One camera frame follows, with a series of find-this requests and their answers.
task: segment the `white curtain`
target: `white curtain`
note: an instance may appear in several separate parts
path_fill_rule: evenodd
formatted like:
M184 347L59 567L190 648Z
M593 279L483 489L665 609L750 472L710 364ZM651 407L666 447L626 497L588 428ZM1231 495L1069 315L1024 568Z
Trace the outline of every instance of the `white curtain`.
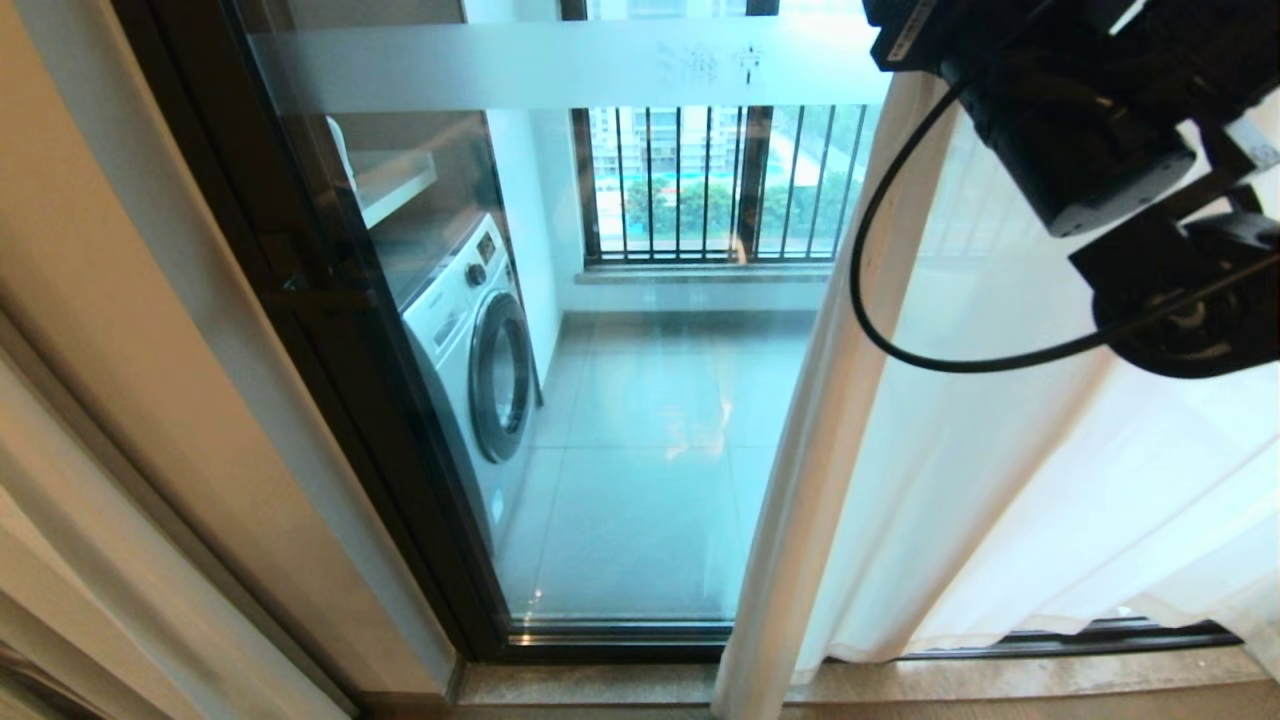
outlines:
M1260 117L1271 131L1274 109L1272 99ZM892 150L882 145L877 137L876 155ZM1275 184L1262 187L1274 214ZM968 119L957 123L936 195L911 200L928 209L923 233L892 215L877 220L893 243L918 243L900 345L975 359L1092 328L1091 292L1066 256L1094 236L1048 238ZM847 305L842 282L833 284L828 304ZM890 302L892 288L882 292ZM892 314L881 315L892 328ZM868 352L819 331L806 373L867 364ZM838 377L814 374L818 384ZM748 615L744 625L740 615L721 667L722 716L774 716L781 696L759 688L808 682L827 656L883 661L984 646L1015 629L1074 633L1124 614L1165 625L1217 620L1280 675L1275 364L1176 380L1101 348L993 375L890 361L883 374L846 379L876 384L869 418L820 407L828 401L813 398L833 397L829 384L809 388L813 401L797 398L780 455L842 434L858 443L856 460L799 471L780 460L767 500L840 498L835 528L813 512L767 506L744 587L748 612L786 605L804 623L783 628ZM758 565L805 556L822 561L817 588L760 582ZM736 652L769 633L771 659ZM800 635L794 653L788 633ZM744 684L758 688L763 706L728 700Z
M122 491L5 347L0 638L109 717L346 717Z

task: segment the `dark metal frame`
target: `dark metal frame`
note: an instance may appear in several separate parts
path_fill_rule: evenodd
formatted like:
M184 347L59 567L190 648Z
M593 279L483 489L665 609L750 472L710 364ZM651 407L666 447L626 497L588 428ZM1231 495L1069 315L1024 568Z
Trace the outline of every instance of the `dark metal frame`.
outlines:
M415 363L355 197L339 195L339 214L311 204L315 168L300 163L315 160L292 151L284 126L294 120L274 114L250 69L237 12L223 0L113 4L237 261L458 652L490 662L714 662L730 623L511 624L468 501L470 469L449 454L458 429L429 400L438 379ZM324 137L296 122L294 137ZM329 149L325 161L337 163ZM1176 633L1161 630L1170 642ZM1199 644L1228 642L1222 633Z

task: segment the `front-loading washing machine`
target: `front-loading washing machine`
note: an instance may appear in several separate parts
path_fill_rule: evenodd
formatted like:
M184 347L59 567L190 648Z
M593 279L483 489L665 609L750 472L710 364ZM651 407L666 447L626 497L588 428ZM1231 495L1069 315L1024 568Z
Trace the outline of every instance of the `front-loading washing machine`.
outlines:
M490 552L520 500L536 396L529 328L497 224L484 215L402 316L457 419Z

